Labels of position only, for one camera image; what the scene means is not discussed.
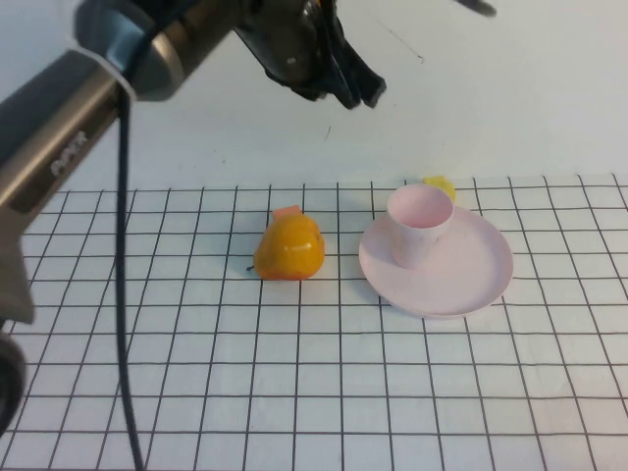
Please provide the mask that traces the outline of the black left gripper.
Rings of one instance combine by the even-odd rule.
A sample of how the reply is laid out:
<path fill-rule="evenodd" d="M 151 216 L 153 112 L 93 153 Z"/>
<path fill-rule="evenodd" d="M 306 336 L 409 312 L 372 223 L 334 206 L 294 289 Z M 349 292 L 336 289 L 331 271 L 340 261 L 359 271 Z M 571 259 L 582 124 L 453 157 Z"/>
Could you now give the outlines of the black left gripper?
<path fill-rule="evenodd" d="M 333 94 L 354 109 L 375 108 L 387 90 L 350 45 L 334 1 L 242 1 L 235 28 L 266 76 L 316 101 Z"/>

